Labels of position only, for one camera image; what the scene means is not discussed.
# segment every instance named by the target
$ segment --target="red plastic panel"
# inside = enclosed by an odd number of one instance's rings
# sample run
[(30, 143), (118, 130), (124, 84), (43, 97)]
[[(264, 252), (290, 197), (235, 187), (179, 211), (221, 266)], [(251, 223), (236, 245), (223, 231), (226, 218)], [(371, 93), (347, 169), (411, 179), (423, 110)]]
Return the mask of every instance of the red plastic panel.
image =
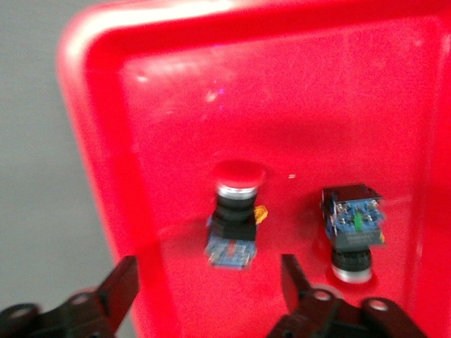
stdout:
[[(451, 337), (447, 1), (122, 1), (82, 13), (58, 74), (116, 258), (136, 254), (141, 337), (264, 337), (286, 312), (280, 254), (358, 304), (398, 302)], [(265, 168), (247, 271), (209, 266), (215, 165)], [(368, 284), (330, 271), (321, 188), (385, 198)]]

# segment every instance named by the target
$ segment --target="blue circuit board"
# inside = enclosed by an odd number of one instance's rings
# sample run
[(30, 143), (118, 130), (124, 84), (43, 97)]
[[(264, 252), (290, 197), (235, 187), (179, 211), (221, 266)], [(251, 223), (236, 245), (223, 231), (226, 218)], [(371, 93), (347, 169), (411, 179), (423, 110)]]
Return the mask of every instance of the blue circuit board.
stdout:
[(255, 257), (257, 247), (254, 241), (224, 239), (211, 233), (205, 252), (212, 265), (243, 269)]
[(335, 229), (337, 232), (348, 233), (377, 230), (384, 220), (375, 199), (341, 201), (330, 207), (330, 219), (327, 220), (326, 227), (329, 237)]

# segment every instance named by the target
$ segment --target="gray wall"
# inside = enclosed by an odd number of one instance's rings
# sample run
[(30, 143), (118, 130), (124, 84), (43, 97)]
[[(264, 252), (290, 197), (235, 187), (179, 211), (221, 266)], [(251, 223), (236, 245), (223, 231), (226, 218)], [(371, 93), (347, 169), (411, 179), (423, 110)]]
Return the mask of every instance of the gray wall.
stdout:
[[(94, 0), (1, 0), (0, 309), (58, 306), (112, 268), (55, 76), (67, 22)], [(134, 337), (130, 321), (119, 337)]]

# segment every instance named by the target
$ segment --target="green terminal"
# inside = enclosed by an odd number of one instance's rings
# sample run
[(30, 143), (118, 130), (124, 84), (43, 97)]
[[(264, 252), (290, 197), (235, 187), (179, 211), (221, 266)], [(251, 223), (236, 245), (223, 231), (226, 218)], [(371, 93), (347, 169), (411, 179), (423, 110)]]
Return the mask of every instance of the green terminal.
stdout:
[(364, 222), (362, 220), (361, 213), (355, 213), (354, 215), (354, 226), (356, 231), (362, 231), (364, 228)]

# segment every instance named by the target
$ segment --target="yellow wire terminal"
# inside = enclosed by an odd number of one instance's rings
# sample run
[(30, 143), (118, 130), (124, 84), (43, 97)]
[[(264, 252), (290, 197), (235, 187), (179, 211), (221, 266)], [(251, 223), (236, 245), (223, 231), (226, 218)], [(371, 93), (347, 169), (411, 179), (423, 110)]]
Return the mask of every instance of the yellow wire terminal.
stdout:
[(254, 209), (255, 224), (260, 224), (268, 217), (268, 209), (265, 206), (256, 206)]

